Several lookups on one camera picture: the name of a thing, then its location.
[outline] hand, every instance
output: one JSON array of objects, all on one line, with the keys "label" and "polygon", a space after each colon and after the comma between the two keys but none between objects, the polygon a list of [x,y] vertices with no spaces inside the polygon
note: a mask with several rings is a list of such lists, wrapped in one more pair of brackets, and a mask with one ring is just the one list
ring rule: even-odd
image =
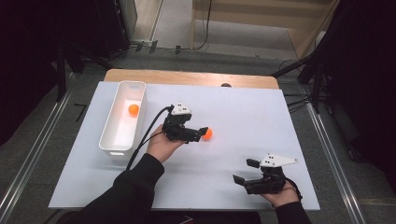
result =
[{"label": "hand", "polygon": [[286,203],[295,203],[300,201],[297,196],[296,189],[291,185],[291,183],[289,183],[289,181],[286,181],[282,191],[278,194],[261,194],[261,196],[268,200],[274,208],[278,208]]},{"label": "hand", "polygon": [[168,137],[162,133],[163,126],[160,125],[154,133],[151,134],[153,136],[148,142],[148,150],[147,153],[156,158],[160,163],[168,160],[169,157],[172,156],[174,151],[185,144],[185,141],[170,141]]}]

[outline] white table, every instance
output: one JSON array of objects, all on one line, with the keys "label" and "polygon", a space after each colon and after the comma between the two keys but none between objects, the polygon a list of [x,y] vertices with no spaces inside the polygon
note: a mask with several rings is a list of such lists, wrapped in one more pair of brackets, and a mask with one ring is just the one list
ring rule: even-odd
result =
[{"label": "white table", "polygon": [[[127,162],[114,163],[98,146],[117,85],[99,83],[50,208],[84,207],[110,188],[125,169]],[[259,161],[267,153],[275,153],[298,159],[299,163],[285,166],[284,173],[299,186],[304,209],[319,210],[282,91],[148,84],[147,97],[143,132],[162,108],[177,101],[192,110],[186,127],[208,126],[214,132],[210,141],[184,145],[164,163],[165,174],[156,186],[153,209],[272,209],[262,197],[247,195],[233,182],[233,175],[246,180],[261,178],[261,171],[248,167],[246,159]],[[154,127],[164,118],[162,115]],[[145,151],[146,146],[135,161]]]}]

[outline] gray floor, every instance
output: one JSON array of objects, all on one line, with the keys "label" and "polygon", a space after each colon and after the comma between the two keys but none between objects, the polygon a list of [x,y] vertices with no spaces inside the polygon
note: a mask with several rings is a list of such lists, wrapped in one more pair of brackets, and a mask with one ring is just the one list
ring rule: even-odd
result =
[{"label": "gray floor", "polygon": [[[189,51],[176,55],[172,50],[166,49],[158,49],[155,53],[149,54],[147,49],[143,49],[140,52],[122,54],[111,63],[121,68],[264,75],[276,71],[282,61]],[[97,64],[87,63],[84,74],[77,75],[77,82],[64,112],[44,147],[8,223],[43,223],[54,212],[48,209],[50,197],[82,122],[82,119],[77,121],[81,107],[75,104],[90,103],[96,85],[98,81],[103,80],[105,73],[106,71]],[[302,93],[302,88],[296,81],[297,75],[298,72],[294,71],[278,80],[284,93]],[[0,146],[2,192],[6,191],[19,171],[54,106],[55,98],[56,88],[43,99],[12,139]],[[286,97],[289,102],[299,98],[300,96]],[[396,218],[395,195],[383,174],[371,164],[356,163],[348,158],[347,147],[334,120],[323,108],[321,111],[338,159],[344,167],[367,223],[393,223]],[[308,215],[314,223],[350,223],[349,214],[307,107],[304,106],[292,113],[291,118],[321,207],[320,211],[308,212]],[[276,223],[273,211],[262,211],[261,216],[262,223]]]}]

